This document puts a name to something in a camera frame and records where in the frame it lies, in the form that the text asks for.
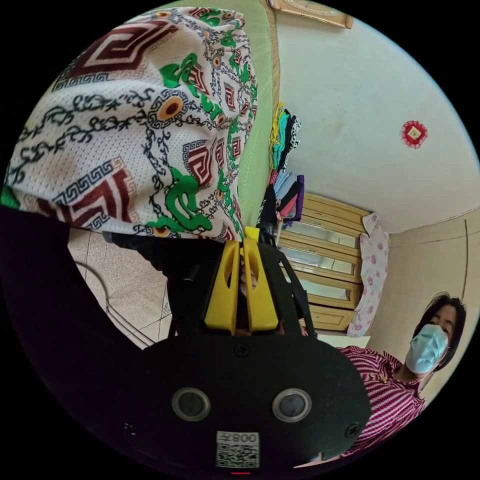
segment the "black hair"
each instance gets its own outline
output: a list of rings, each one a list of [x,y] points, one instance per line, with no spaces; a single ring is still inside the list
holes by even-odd
[[[435,368],[433,372],[438,372],[442,368],[446,367],[457,351],[460,338],[462,338],[462,333],[464,331],[465,319],[467,317],[467,309],[465,308],[465,305],[458,297],[451,297],[445,291],[438,293],[426,308],[425,313],[421,317],[420,323],[416,326],[415,331],[413,332],[413,336],[416,337],[420,330],[432,321],[434,315],[446,305],[450,305],[455,308],[456,322],[450,340],[450,348],[443,358],[443,361]]]

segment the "label sticker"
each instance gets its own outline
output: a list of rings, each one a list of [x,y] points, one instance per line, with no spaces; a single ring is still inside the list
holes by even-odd
[[[404,123],[401,129],[401,137],[404,143],[412,149],[419,149],[428,136],[429,132],[425,125],[416,120]]]
[[[259,468],[259,434],[253,432],[217,431],[216,466],[233,469]]]

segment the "qr code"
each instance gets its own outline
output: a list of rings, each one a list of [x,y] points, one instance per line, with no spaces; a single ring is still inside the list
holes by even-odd
[[[217,467],[254,469],[259,467],[259,445],[235,445],[218,443],[216,449]]]

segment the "red ornament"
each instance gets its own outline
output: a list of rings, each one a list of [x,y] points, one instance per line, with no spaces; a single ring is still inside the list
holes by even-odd
[[[403,141],[412,149],[419,149],[428,136],[428,130],[416,120],[410,120],[404,123],[401,129]]]

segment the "lens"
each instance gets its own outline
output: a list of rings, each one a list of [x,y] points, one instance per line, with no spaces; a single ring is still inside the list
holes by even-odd
[[[273,401],[273,414],[282,422],[298,422],[312,408],[308,393],[299,388],[289,388],[279,393]]]
[[[181,388],[173,395],[171,406],[173,411],[187,422],[203,420],[210,412],[210,401],[201,390]]]

